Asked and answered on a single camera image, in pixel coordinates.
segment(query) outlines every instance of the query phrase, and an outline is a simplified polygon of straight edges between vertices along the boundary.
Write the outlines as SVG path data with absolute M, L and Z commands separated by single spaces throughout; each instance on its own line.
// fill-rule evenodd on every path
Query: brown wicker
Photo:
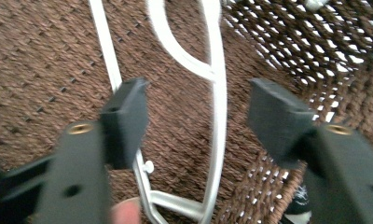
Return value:
M 301 179 L 302 171 L 291 171 L 285 178 L 287 171 L 272 163 L 246 127 L 248 80 L 252 77 L 276 81 L 311 101 L 314 108 L 322 105 L 320 120 L 334 110 L 336 120 L 346 119 L 373 143 L 373 25 L 369 23 L 373 21 L 373 1 L 367 1 L 372 7 L 338 2 L 342 5 L 329 4 L 344 21 L 327 8 L 318 12 L 334 34 L 313 14 L 302 12 L 297 7 L 300 1 L 255 1 L 254 5 L 245 1 L 224 8 L 224 18 L 233 26 L 222 23 L 228 141 L 214 222 L 276 223 Z M 198 5 L 196 1 L 169 1 L 167 12 L 181 45 L 206 60 Z M 151 82 L 147 89 L 150 123 L 143 152 L 156 165 L 152 186 L 201 201 L 209 158 L 210 89 L 163 50 L 152 32 L 144 1 L 104 0 L 104 7 L 123 78 L 145 77 Z M 286 23 L 286 29 L 280 21 Z M 321 36 L 315 36 L 314 30 Z M 350 40 L 344 41 L 344 35 Z M 306 46 L 303 38 L 319 44 L 325 53 Z M 327 39 L 346 55 L 345 61 L 326 44 Z M 358 52 L 351 51 L 350 45 Z M 350 55 L 364 63 L 352 63 Z M 336 72 L 336 63 L 348 72 Z M 97 119 L 110 95 L 88 1 L 0 1 L 0 165 L 4 169 L 52 152 L 68 123 Z M 332 108 L 335 100 L 339 106 Z M 132 172 L 111 171 L 110 176 L 115 202 L 138 195 Z M 190 222 L 171 213 L 165 217 L 172 223 Z

